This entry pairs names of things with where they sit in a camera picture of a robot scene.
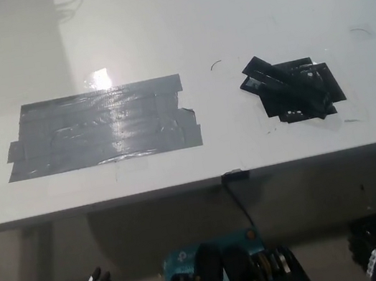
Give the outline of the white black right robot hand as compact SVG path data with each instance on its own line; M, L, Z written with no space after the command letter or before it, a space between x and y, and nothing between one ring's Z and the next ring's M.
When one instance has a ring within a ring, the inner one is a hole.
M352 260L362 268L370 281L376 281L376 246L358 236L351 236L348 240Z

